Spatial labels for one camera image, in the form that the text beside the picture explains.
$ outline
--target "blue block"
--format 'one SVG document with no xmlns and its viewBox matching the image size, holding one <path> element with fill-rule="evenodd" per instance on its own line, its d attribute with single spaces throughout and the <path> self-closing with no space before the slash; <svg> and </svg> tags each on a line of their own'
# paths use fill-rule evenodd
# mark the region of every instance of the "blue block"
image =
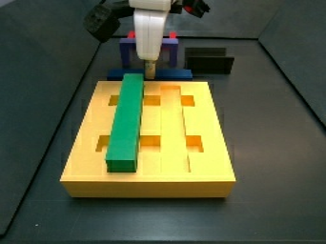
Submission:
<svg viewBox="0 0 326 244">
<path fill-rule="evenodd" d="M 123 80 L 123 76 L 127 73 L 141 73 L 145 75 L 143 69 L 112 69 L 108 71 L 107 80 Z M 192 80 L 192 73 L 191 70 L 156 70 L 153 80 Z"/>
</svg>

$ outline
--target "yellow board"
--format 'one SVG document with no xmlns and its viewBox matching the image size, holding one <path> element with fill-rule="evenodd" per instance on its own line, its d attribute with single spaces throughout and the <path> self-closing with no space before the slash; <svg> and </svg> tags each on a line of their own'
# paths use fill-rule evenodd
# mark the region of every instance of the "yellow board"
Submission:
<svg viewBox="0 0 326 244">
<path fill-rule="evenodd" d="M 120 87 L 121 82 L 97 82 L 60 180 L 68 194 L 228 196 L 235 177 L 205 82 L 145 82 L 137 172 L 107 172 Z"/>
</svg>

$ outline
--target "green rectangular bar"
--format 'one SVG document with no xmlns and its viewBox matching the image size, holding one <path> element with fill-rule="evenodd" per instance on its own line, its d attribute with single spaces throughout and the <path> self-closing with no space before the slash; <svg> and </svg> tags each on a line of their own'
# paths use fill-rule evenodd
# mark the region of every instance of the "green rectangular bar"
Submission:
<svg viewBox="0 0 326 244">
<path fill-rule="evenodd" d="M 143 95 L 143 75 L 125 74 L 105 154 L 109 173 L 136 172 Z"/>
</svg>

